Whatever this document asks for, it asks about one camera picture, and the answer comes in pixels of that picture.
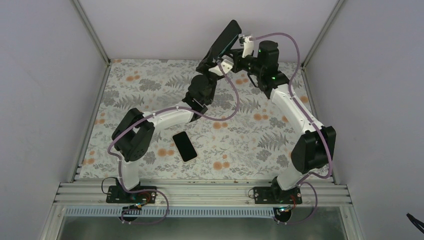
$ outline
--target table surface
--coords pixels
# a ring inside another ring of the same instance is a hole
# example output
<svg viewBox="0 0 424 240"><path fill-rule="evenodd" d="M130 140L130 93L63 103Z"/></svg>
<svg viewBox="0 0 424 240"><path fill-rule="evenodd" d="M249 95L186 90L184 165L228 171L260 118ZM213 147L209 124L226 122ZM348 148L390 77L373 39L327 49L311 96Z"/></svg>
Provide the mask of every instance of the table surface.
<svg viewBox="0 0 424 240"><path fill-rule="evenodd" d="M80 178L118 175L117 158L107 154L111 136L131 108L160 110L180 102L188 89L198 60L115 59L97 112ZM282 62L280 70L291 77L295 63ZM270 180L292 164L290 153L300 134L284 113L255 88L241 71L229 77L240 95L240 111L225 122L201 118L155 132L147 153L139 161L142 179ZM298 74L293 88L310 110L305 84ZM235 94L225 79L218 82L206 115L222 118L235 108ZM183 162L172 136L186 131L198 157ZM326 174L327 167L317 172Z"/></svg>

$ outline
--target perforated metal strip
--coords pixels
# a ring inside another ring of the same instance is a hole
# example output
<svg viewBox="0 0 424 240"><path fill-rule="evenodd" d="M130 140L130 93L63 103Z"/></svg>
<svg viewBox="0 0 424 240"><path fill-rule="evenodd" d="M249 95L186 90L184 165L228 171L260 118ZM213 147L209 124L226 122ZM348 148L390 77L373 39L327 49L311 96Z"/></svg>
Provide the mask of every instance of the perforated metal strip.
<svg viewBox="0 0 424 240"><path fill-rule="evenodd" d="M66 216L119 217L121 206L68 206ZM132 217L162 217L166 207L145 206L128 212ZM170 207L170 218L270 218L272 207Z"/></svg>

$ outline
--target smartphone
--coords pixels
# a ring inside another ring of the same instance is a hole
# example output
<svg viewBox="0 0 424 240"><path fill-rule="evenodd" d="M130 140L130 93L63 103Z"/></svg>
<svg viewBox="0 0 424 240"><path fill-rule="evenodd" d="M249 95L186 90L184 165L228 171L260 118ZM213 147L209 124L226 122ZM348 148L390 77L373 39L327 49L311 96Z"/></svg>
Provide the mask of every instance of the smartphone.
<svg viewBox="0 0 424 240"><path fill-rule="evenodd" d="M178 149L179 155L184 162L195 159L198 156L195 147L190 141L187 132L182 131L172 136L173 142Z"/></svg>

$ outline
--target floral tablecloth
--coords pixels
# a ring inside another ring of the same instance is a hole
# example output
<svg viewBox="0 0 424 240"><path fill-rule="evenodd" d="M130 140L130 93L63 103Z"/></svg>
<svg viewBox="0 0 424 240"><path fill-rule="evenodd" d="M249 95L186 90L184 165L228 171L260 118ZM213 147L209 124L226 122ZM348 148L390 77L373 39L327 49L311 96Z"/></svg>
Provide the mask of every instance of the floral tablecloth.
<svg viewBox="0 0 424 240"><path fill-rule="evenodd" d="M107 154L111 135L127 111L160 110L184 98L198 60L115 59L103 93L89 140L80 178L118 175L116 157ZM289 78L295 63L282 62L280 70ZM240 95L240 111L225 122L201 118L169 127L153 135L147 153L139 161L142 179L234 179L270 180L287 168L299 134L277 106L253 87L246 73L229 73ZM293 87L310 108L302 76ZM207 115L223 118L235 108L235 94L222 79ZM172 136L186 131L198 157L183 162ZM318 170L326 173L327 168Z"/></svg>

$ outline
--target gray wall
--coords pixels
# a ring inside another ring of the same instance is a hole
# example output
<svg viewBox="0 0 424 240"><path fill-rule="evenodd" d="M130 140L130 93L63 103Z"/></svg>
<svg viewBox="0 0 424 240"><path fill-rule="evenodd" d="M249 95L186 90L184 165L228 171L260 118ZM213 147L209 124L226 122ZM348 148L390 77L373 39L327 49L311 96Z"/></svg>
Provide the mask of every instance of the gray wall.
<svg viewBox="0 0 424 240"><path fill-rule="evenodd" d="M422 239L424 3L346 1L307 66L334 161L367 239Z"/></svg>
<svg viewBox="0 0 424 240"><path fill-rule="evenodd" d="M337 0L80 0L110 58L202 59L235 19L259 37L285 32L306 56ZM276 36L280 60L293 43Z"/></svg>
<svg viewBox="0 0 424 240"><path fill-rule="evenodd" d="M105 64L69 0L3 1L0 239L38 239Z"/></svg>

